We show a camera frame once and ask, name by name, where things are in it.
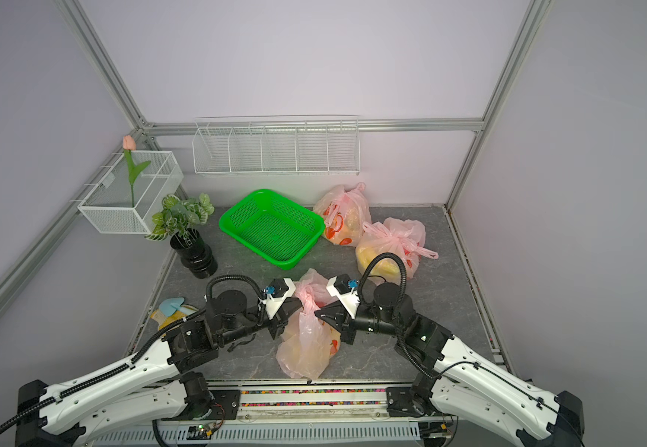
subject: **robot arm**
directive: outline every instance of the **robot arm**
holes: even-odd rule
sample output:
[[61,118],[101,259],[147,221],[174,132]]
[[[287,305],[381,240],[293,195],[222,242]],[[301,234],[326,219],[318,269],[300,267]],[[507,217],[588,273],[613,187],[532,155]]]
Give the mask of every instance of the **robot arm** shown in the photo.
[[[0,434],[17,422],[16,446],[70,447],[140,421],[224,419],[224,408],[202,374],[191,369],[217,358],[219,348],[259,330],[278,337],[301,307],[298,299],[290,298],[291,280],[275,280],[262,291],[248,277],[225,275],[209,282],[207,296],[213,296],[214,284],[225,280],[250,284],[257,306],[247,308],[240,291],[222,292],[208,299],[203,310],[159,330],[136,354],[64,383],[27,383],[19,389],[18,415],[1,425]],[[275,300],[273,311],[267,306],[270,300]],[[164,386],[143,389],[180,375]]]
[[[348,275],[332,278],[327,290],[339,301],[316,316],[337,329],[347,344],[354,343],[358,331],[398,339],[396,352],[421,372],[412,386],[386,390],[390,416],[462,416],[520,447],[583,445],[581,401],[566,391],[555,396],[514,377],[416,313],[405,295],[405,267],[396,255],[376,257],[361,286],[385,257],[399,264],[400,286],[384,283],[367,302],[362,287]],[[301,303],[292,297],[290,280],[274,280],[261,290],[241,275],[212,279],[206,296],[213,297],[214,284],[225,280],[249,283],[258,305],[247,309],[242,292],[222,292],[122,361],[64,383],[28,383],[19,390],[18,415],[0,426],[0,434],[17,423],[17,447],[71,447],[141,421],[231,418],[231,410],[216,402],[202,374],[191,369],[217,358],[219,348],[259,330],[278,337]],[[166,385],[153,385],[177,376],[179,380]]]
[[[396,261],[401,285],[384,282],[366,302],[362,285],[382,259]],[[358,331],[398,338],[396,352],[418,368],[409,389],[389,389],[391,416],[433,416],[436,411],[463,416],[520,447],[578,447],[584,433],[581,401],[564,391],[555,396],[502,370],[475,353],[449,330],[416,313],[405,295],[405,267],[384,253],[366,269],[361,284],[348,275],[332,278],[338,297],[315,312],[353,344]]]

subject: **white wall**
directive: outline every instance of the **white wall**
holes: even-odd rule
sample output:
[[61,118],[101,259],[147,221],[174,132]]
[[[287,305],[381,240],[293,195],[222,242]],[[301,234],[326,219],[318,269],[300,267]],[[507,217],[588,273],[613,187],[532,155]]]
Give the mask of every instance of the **white wall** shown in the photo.
[[[128,131],[55,5],[0,0],[0,275]],[[167,251],[78,220],[0,320],[0,424],[23,384],[125,353]]]
[[130,131],[49,0],[0,0],[0,276]]
[[647,1],[557,1],[453,210],[512,360],[647,446]]
[[313,205],[337,184],[366,184],[375,204],[442,204],[470,149],[471,131],[361,133],[361,174],[203,177],[194,173],[192,137],[159,137],[185,172],[182,186],[190,195],[208,192],[215,205],[234,205],[249,192],[270,188],[302,205]]
[[529,0],[85,0],[150,121],[481,117]]

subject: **black flower pot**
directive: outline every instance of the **black flower pot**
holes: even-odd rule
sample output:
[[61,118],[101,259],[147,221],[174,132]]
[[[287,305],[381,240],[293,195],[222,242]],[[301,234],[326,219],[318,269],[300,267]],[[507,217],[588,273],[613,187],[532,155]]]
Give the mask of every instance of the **black flower pot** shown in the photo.
[[212,276],[217,271],[217,261],[212,255],[212,249],[205,244],[196,229],[187,229],[189,240],[180,237],[177,233],[170,239],[172,247],[178,255],[180,262],[187,267],[196,278],[204,279]]

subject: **wire shelf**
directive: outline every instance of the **wire shelf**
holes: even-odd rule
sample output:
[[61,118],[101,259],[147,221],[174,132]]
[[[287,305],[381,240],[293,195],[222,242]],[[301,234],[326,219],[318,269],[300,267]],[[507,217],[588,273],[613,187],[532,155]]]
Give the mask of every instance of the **wire shelf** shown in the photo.
[[78,205],[78,210],[101,233],[149,235],[154,227],[152,215],[162,210],[162,199],[174,194],[184,178],[172,152],[138,150],[132,152],[132,157],[135,164],[150,160],[135,181],[134,207],[124,155],[116,159]]
[[356,120],[197,123],[192,152],[203,176],[361,172]]

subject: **pink plastic bag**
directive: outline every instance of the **pink plastic bag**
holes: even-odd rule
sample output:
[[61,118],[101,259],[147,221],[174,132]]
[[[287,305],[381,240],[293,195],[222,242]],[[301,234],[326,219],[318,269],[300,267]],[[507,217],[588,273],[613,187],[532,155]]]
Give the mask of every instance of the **pink plastic bag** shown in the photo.
[[337,245],[355,247],[364,234],[364,222],[371,223],[368,201],[363,195],[364,183],[358,183],[346,192],[339,184],[323,195],[313,206],[313,212],[323,218],[326,229],[323,236]]
[[[425,245],[425,225],[417,220],[388,218],[383,223],[364,223],[364,237],[356,248],[358,271],[362,274],[374,257],[381,253],[391,252],[399,255],[406,264],[408,278],[412,278],[418,265],[420,256],[438,259],[434,251],[423,248]],[[392,259],[384,259],[371,271],[371,275],[380,275],[387,281],[400,283],[398,264]],[[371,278],[376,284],[382,282],[381,278]]]
[[341,334],[313,314],[336,300],[328,294],[327,283],[313,268],[295,282],[293,296],[301,300],[303,309],[289,318],[276,351],[281,370],[291,378],[318,378],[338,351]]

